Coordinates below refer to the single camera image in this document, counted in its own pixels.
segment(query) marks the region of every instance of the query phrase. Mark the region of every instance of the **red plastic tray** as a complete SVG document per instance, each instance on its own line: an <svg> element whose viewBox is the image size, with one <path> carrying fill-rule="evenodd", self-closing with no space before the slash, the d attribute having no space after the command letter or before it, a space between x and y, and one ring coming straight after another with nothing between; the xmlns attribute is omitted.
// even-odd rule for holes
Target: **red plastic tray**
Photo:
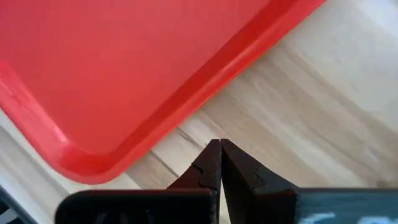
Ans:
<svg viewBox="0 0 398 224"><path fill-rule="evenodd" d="M116 177L323 0L3 0L0 105L59 173Z"/></svg>

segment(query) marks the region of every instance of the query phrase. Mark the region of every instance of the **light wood surface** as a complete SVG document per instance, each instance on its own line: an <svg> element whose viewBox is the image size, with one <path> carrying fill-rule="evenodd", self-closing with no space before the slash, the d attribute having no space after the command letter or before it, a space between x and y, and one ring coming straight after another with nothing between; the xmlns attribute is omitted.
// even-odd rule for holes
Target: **light wood surface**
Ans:
<svg viewBox="0 0 398 224"><path fill-rule="evenodd" d="M210 139L228 138L302 187L398 187L397 115L398 1L329 0L106 184L53 171L0 113L0 184L52 223L70 193L162 189Z"/></svg>

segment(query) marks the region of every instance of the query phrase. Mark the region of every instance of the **wood grain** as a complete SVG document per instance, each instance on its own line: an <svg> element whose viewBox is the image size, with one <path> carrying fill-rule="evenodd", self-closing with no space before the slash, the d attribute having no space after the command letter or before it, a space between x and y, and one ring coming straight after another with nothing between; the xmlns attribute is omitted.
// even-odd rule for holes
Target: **wood grain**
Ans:
<svg viewBox="0 0 398 224"><path fill-rule="evenodd" d="M0 113L0 184L39 223L51 223L70 193L164 188L210 139L228 138L301 187L398 187L396 24L395 0L328 1L103 185L56 173Z"/></svg>

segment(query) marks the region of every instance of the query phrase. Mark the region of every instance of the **tabletop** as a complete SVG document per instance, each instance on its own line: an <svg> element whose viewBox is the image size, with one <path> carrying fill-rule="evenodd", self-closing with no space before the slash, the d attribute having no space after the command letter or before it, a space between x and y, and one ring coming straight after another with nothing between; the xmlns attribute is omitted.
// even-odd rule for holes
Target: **tabletop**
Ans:
<svg viewBox="0 0 398 224"><path fill-rule="evenodd" d="M163 189L213 138L300 187L398 187L398 2L329 0L101 185L46 164L0 111L0 185L39 223L84 189ZM225 200L221 223L229 223Z"/></svg>

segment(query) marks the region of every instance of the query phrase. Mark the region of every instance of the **black metal jaw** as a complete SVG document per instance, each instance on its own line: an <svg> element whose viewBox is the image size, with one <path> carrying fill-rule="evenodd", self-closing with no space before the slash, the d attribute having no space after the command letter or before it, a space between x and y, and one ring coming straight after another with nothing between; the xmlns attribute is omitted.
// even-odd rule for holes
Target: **black metal jaw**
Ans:
<svg viewBox="0 0 398 224"><path fill-rule="evenodd" d="M55 223L218 223L221 180L232 224L398 223L397 190L300 189L227 139L212 140L165 190L78 192Z"/></svg>

